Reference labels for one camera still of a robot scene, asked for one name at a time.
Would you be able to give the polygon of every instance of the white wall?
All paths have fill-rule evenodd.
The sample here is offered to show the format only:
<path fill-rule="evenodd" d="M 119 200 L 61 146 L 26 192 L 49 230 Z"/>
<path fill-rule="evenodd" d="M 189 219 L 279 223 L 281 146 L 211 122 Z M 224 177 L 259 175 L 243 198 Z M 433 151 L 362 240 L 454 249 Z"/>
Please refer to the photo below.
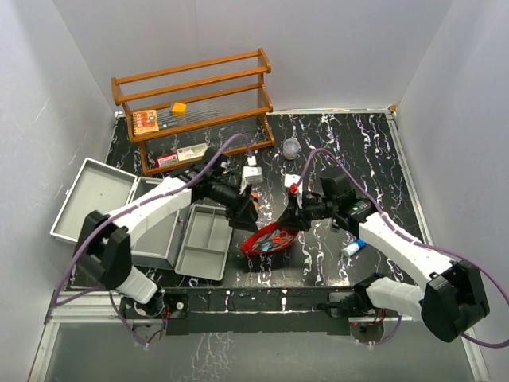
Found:
<path fill-rule="evenodd" d="M 486 264 L 509 288 L 509 3 L 456 1 L 398 107 L 402 144 L 434 241 Z M 509 309 L 488 286 L 477 337 L 509 337 Z M 484 350 L 494 381 L 509 350 Z"/>
<path fill-rule="evenodd" d="M 112 76 L 262 46 L 277 110 L 398 103 L 451 2 L 53 1 L 108 100 Z"/>
<path fill-rule="evenodd" d="M 26 380 L 72 247 L 49 237 L 112 110 L 50 0 L 0 2 L 0 374 Z"/>

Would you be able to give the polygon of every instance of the marble tabletop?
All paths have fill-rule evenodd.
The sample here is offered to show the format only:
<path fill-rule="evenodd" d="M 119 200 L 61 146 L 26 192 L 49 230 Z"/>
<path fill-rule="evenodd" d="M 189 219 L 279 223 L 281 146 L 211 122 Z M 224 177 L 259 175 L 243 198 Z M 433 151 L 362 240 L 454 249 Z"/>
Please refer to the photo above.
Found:
<path fill-rule="evenodd" d="M 285 208 L 286 192 L 282 184 L 284 175 L 300 174 L 309 152 L 317 147 L 324 147 L 340 158 L 354 178 L 378 200 L 396 223 L 411 234 L 421 237 L 386 114 L 273 114 L 268 115 L 268 120 L 274 132 L 276 146 L 259 150 L 256 154 L 264 177 L 264 182 L 254 188 L 260 201 L 259 227 L 275 221 Z M 291 137 L 298 139 L 302 147 L 294 161 L 285 160 L 282 156 L 282 143 Z M 192 133 L 184 138 L 187 142 L 193 142 Z M 213 138 L 211 142 L 220 145 L 228 136 Z M 245 160 L 244 154 L 231 157 L 228 169 L 232 181 L 238 180 Z M 129 142 L 125 118 L 118 118 L 116 121 L 106 162 L 130 173 L 142 175 L 139 149 Z M 326 166 L 333 164 L 321 154 L 316 156 L 304 181 L 304 187 L 320 192 L 317 175 Z M 221 281 L 181 276 L 173 271 L 160 269 L 142 270 L 162 287 L 186 289 L 350 287 L 373 272 L 382 272 L 392 279 L 411 282 L 396 264 L 370 246 L 350 259 L 343 257 L 340 250 L 355 238 L 345 231 L 334 232 L 329 220 L 315 221 L 312 229 L 301 232 L 290 248 L 273 255 L 246 258 L 239 247 L 249 235 L 249 232 L 233 231 Z M 79 289 L 91 286 L 94 286 L 94 283 L 77 270 L 70 287 Z"/>

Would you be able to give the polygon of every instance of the gray storage box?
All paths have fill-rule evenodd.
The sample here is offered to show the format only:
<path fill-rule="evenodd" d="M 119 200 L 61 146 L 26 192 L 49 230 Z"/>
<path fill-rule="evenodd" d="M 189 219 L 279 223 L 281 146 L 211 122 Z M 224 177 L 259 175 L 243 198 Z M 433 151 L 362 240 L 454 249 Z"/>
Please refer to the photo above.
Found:
<path fill-rule="evenodd" d="M 118 209 L 148 193 L 161 179 L 137 177 L 112 166 L 86 158 L 51 228 L 50 235 L 75 244 L 85 216 Z M 167 216 L 134 245 L 134 265 L 173 269 L 183 239 L 181 219 L 188 208 Z"/>
<path fill-rule="evenodd" d="M 224 211 L 210 205 L 192 206 L 175 273 L 217 281 L 223 278 L 232 232 Z"/>

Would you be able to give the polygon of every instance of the yellow block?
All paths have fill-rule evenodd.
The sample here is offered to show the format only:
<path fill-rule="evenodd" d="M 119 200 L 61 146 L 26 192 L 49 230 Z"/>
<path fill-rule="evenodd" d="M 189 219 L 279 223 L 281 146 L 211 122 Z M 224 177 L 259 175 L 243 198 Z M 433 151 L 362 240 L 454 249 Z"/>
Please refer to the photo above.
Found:
<path fill-rule="evenodd" d="M 185 103 L 176 102 L 172 106 L 172 114 L 182 116 L 185 114 L 186 107 Z"/>

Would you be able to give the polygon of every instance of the gray floor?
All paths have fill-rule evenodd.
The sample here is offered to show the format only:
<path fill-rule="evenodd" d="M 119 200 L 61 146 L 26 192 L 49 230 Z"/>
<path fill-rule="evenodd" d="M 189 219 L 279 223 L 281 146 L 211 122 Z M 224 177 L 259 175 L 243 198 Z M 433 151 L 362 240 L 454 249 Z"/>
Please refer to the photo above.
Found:
<path fill-rule="evenodd" d="M 135 346 L 122 325 L 61 325 L 46 381 L 471 381 L 460 340 L 403 322 L 373 350 L 324 333 L 206 333 Z"/>

